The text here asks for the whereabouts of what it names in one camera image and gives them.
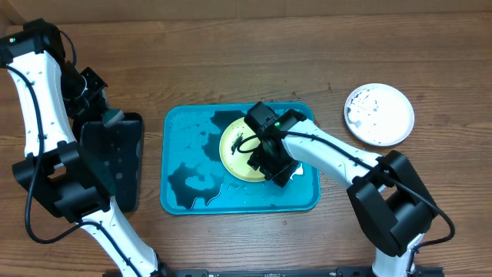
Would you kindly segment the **green grey sponge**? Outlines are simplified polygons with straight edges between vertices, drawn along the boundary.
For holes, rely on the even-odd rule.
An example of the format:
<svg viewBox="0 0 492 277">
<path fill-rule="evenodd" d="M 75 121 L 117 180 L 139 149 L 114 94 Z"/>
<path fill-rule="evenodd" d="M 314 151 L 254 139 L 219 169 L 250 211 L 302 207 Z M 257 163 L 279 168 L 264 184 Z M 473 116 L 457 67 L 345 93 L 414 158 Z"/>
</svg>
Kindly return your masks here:
<svg viewBox="0 0 492 277">
<path fill-rule="evenodd" d="M 110 108 L 102 114 L 102 123 L 106 128 L 111 128 L 116 123 L 120 122 L 125 117 L 121 109 Z"/>
</svg>

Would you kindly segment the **yellow plate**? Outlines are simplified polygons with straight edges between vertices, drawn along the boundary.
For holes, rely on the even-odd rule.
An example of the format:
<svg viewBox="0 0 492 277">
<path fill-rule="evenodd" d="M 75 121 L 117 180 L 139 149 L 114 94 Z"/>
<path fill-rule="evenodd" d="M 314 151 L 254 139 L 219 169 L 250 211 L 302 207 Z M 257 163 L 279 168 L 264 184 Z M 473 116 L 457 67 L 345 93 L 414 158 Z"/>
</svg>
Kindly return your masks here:
<svg viewBox="0 0 492 277">
<path fill-rule="evenodd" d="M 244 122 L 244 117 L 232 122 L 222 133 L 219 143 L 219 156 L 223 166 L 236 178 L 246 182 L 262 182 L 264 174 L 248 165 L 251 152 L 241 153 L 239 144 L 254 135 Z"/>
</svg>

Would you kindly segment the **pink white plate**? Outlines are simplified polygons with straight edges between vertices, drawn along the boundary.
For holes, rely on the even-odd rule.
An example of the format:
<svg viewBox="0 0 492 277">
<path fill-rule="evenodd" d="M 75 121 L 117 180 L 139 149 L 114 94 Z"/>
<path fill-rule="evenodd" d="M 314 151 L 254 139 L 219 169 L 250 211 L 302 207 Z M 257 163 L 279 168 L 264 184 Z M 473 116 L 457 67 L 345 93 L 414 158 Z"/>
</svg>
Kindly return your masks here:
<svg viewBox="0 0 492 277">
<path fill-rule="evenodd" d="M 415 114 L 408 98 L 382 83 L 356 88 L 344 104 L 344 120 L 359 140 L 378 147 L 397 145 L 414 127 Z"/>
</svg>

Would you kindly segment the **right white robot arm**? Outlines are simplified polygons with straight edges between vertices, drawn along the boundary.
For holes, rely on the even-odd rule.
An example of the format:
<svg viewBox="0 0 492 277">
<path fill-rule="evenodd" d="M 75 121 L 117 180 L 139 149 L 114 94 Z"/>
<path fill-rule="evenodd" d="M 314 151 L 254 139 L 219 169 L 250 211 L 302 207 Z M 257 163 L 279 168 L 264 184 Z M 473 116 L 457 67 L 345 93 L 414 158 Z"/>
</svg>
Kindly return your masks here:
<svg viewBox="0 0 492 277">
<path fill-rule="evenodd" d="M 357 149 L 293 109 L 259 104 L 245 118 L 260 143 L 248 164 L 285 186 L 299 162 L 345 188 L 363 233 L 376 248 L 372 276 L 416 276 L 414 256 L 437 216 L 436 203 L 407 157 Z"/>
</svg>

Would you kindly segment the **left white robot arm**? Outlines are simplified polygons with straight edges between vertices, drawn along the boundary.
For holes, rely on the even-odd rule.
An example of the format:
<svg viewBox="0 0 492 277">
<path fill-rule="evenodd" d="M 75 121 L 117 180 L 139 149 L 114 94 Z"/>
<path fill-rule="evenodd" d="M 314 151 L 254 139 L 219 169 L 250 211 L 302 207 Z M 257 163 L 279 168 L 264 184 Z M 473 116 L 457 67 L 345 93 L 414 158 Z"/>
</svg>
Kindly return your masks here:
<svg viewBox="0 0 492 277">
<path fill-rule="evenodd" d="M 15 180 L 28 204 L 91 235 L 120 276 L 169 276 L 126 219 L 138 207 L 143 119 L 108 104 L 105 82 L 66 59 L 67 42 L 41 18 L 1 40 L 1 66 L 15 83 L 25 124 Z"/>
</svg>

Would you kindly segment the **black water tray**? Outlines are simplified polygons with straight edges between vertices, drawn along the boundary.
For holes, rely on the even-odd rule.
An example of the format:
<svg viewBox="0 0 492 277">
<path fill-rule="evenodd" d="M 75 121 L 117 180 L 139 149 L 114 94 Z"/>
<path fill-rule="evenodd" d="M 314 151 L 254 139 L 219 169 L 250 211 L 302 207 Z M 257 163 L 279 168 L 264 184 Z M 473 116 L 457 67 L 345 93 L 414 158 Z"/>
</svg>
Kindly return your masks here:
<svg viewBox="0 0 492 277">
<path fill-rule="evenodd" d="M 143 119 L 135 112 L 126 112 L 111 127 L 101 121 L 80 127 L 81 146 L 102 160 L 113 175 L 116 202 L 123 213 L 138 208 L 144 131 Z"/>
</svg>

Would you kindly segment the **teal plastic tray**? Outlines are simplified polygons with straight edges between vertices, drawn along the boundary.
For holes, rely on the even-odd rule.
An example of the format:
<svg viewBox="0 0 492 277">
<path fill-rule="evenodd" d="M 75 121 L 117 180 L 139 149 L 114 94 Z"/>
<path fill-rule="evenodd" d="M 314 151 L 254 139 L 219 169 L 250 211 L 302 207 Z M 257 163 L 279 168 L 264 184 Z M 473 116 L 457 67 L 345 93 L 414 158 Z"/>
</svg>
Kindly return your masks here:
<svg viewBox="0 0 492 277">
<path fill-rule="evenodd" d="M 250 103 L 182 105 L 165 117 L 160 202 L 173 215 L 299 212 L 321 197 L 320 173 L 301 163 L 285 187 L 272 181 L 247 182 L 221 162 L 226 128 L 244 117 Z"/>
</svg>

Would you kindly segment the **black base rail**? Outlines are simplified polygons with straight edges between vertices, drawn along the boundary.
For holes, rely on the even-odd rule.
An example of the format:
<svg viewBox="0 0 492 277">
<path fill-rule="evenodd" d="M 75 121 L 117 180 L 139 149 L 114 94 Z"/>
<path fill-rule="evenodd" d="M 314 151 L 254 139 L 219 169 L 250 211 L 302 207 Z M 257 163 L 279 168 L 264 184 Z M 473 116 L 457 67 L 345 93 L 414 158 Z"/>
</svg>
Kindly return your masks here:
<svg viewBox="0 0 492 277">
<path fill-rule="evenodd" d="M 206 270 L 180 270 L 175 277 L 371 277 L 370 267 L 339 267 L 330 270 L 287 270 L 287 271 L 229 271 L 208 272 Z"/>
</svg>

